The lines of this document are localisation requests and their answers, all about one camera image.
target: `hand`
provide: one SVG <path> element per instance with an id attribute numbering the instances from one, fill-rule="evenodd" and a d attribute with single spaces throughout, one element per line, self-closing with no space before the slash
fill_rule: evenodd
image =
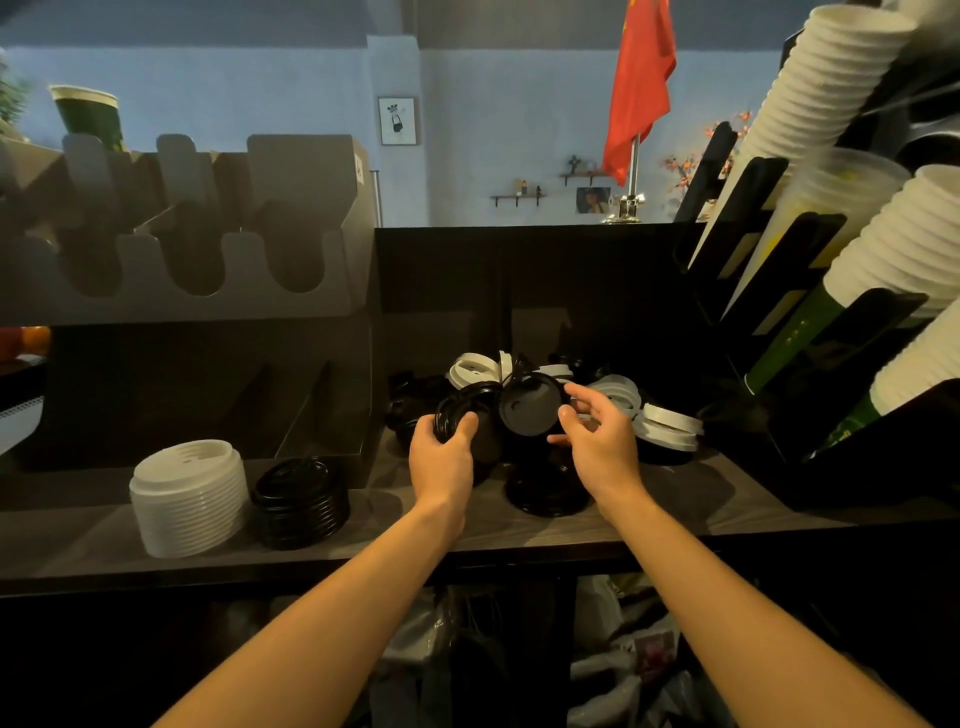
<path id="1" fill-rule="evenodd" d="M 456 538 L 464 530 L 464 514 L 473 492 L 473 456 L 470 441 L 480 420 L 464 415 L 457 431 L 442 445 L 433 434 L 433 415 L 421 417 L 410 443 L 410 477 L 417 506 L 447 514 Z"/>
<path id="2" fill-rule="evenodd" d="M 573 447 L 573 464 L 584 486 L 608 521 L 624 497 L 646 494 L 636 459 L 634 427 L 605 395 L 579 384 L 564 389 L 576 407 L 560 408 L 566 435 L 548 435 L 547 442 Z M 577 412 L 593 419 L 582 421 Z"/>

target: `black cup holder rack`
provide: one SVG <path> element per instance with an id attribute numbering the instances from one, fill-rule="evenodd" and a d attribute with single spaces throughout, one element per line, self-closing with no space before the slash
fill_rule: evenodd
<path id="1" fill-rule="evenodd" d="M 766 226 L 770 212 L 761 207 L 787 166 L 783 158 L 752 159 L 690 263 L 704 229 L 695 223 L 696 216 L 719 195 L 724 181 L 718 174 L 735 141 L 729 124 L 717 127 L 674 220 L 686 227 L 675 262 L 735 376 L 733 382 L 714 382 L 716 403 L 705 413 L 710 441 L 795 508 L 896 502 L 919 495 L 951 499 L 949 486 L 960 475 L 960 461 L 952 452 L 960 431 L 957 379 L 809 456 L 866 395 L 875 373 L 921 330 L 900 324 L 926 296 L 871 289 L 757 396 L 743 384 L 789 319 L 788 311 L 758 333 L 767 313 L 789 292 L 806 292 L 820 282 L 825 269 L 809 265 L 845 218 L 813 212 L 800 216 L 723 316 L 749 256 L 727 278 L 721 273 L 743 236 Z"/>

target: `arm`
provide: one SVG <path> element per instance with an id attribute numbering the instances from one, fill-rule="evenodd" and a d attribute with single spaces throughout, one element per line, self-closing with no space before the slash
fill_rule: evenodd
<path id="1" fill-rule="evenodd" d="M 338 728 L 417 591 L 464 528 L 476 415 L 441 445 L 421 418 L 410 447 L 417 504 L 298 599 L 156 728 Z"/>
<path id="2" fill-rule="evenodd" d="M 620 532 L 743 728 L 926 726 L 816 635 L 762 595 L 647 494 L 633 427 L 599 392 L 567 384 L 561 408 L 573 460 L 601 512 Z"/>

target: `forearm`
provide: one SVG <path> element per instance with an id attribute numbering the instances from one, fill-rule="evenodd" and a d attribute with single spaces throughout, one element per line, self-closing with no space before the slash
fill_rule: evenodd
<path id="1" fill-rule="evenodd" d="M 211 672 L 157 726 L 340 726 L 456 530 L 444 509 L 415 506 Z"/>
<path id="2" fill-rule="evenodd" d="M 641 489 L 607 511 L 743 728 L 925 725 Z"/>

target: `blue wall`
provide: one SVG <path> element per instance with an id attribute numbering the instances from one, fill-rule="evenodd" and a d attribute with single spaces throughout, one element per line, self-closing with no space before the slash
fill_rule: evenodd
<path id="1" fill-rule="evenodd" d="M 564 189 L 559 175 L 571 154 L 602 157 L 616 52 L 418 53 L 406 47 L 413 42 L 371 38 L 369 50 L 12 47 L 8 56 L 36 86 L 18 126 L 38 144 L 59 146 L 63 134 L 46 86 L 88 85 L 120 98 L 131 149 L 151 150 L 170 132 L 215 151 L 243 150 L 252 133 L 351 133 L 381 168 L 387 225 L 599 222 L 575 211 L 577 182 L 586 180 Z M 681 52 L 670 80 L 673 111 L 640 150 L 645 221 L 672 217 L 667 194 L 676 176 L 660 161 L 702 151 L 705 125 L 756 111 L 778 59 L 766 51 Z M 420 97 L 421 146 L 380 146 L 377 95 Z M 490 196 L 511 194 L 521 177 L 531 189 L 542 185 L 540 207 L 494 208 Z"/>
<path id="2" fill-rule="evenodd" d="M 34 93 L 18 128 L 60 146 L 48 84 L 100 88 L 120 99 L 131 149 L 186 133 L 198 149 L 243 151 L 254 133 L 351 133 L 377 163 L 366 49 L 9 48 Z"/>
<path id="3" fill-rule="evenodd" d="M 429 191 L 434 225 L 570 225 L 600 215 L 576 213 L 575 187 L 558 176 L 571 154 L 601 159 L 607 135 L 616 52 L 423 51 Z M 640 148 L 641 217 L 672 218 L 667 203 L 675 173 L 660 167 L 668 154 L 703 151 L 704 126 L 742 110 L 756 112 L 780 54 L 685 51 L 670 79 L 671 113 Z M 523 178 L 543 187 L 540 207 L 490 196 L 510 194 Z M 615 184 L 612 180 L 595 185 Z"/>

